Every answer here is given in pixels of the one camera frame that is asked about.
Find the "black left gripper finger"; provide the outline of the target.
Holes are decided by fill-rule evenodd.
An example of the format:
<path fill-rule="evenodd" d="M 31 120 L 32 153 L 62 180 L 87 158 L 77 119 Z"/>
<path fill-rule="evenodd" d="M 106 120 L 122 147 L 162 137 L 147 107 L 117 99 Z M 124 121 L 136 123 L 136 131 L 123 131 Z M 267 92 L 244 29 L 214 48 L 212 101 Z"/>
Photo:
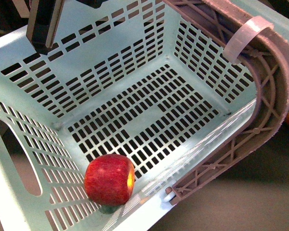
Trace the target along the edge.
<path fill-rule="evenodd" d="M 31 0 L 26 37 L 37 53 L 52 49 L 64 0 Z"/>

